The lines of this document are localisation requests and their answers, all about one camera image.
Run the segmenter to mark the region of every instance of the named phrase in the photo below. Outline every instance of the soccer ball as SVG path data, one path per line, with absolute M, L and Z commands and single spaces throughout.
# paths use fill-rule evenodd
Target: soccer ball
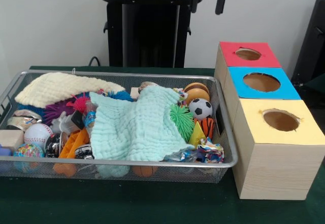
M 205 99 L 194 99 L 189 103 L 188 107 L 189 111 L 198 120 L 212 117 L 212 105 Z

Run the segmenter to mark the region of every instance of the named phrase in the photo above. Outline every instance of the orange ball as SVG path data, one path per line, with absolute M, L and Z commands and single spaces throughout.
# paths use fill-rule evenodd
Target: orange ball
M 156 171 L 158 170 L 158 167 L 140 167 L 140 166 L 133 166 L 132 171 L 134 174 L 136 174 L 138 177 L 150 177 L 152 176 Z
M 206 99 L 210 101 L 209 89 L 202 83 L 191 83 L 184 88 L 184 92 L 187 93 L 186 103 L 188 105 L 194 99 Z

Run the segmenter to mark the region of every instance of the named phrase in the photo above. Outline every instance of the red lid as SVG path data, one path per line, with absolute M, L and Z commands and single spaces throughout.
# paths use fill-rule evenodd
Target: red lid
M 280 68 L 268 43 L 220 42 L 228 67 Z

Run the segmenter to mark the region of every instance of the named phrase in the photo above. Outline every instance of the sensory ball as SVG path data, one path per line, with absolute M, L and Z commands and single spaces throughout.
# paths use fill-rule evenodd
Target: sensory ball
M 36 144 L 22 144 L 15 151 L 14 156 L 17 157 L 44 157 L 44 153 L 40 146 Z M 33 173 L 37 170 L 39 163 L 37 162 L 14 162 L 14 167 L 23 173 Z
M 198 120 L 212 117 L 212 105 L 206 99 L 194 99 L 189 103 L 188 107 L 193 117 Z

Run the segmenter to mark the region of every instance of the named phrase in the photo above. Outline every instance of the green table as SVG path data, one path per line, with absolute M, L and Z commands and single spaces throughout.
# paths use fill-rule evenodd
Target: green table
M 76 69 L 213 75 L 213 69 Z M 219 184 L 2 178 L 0 189 L 0 223 L 325 223 L 324 166 L 305 201 L 240 200 L 231 170 Z

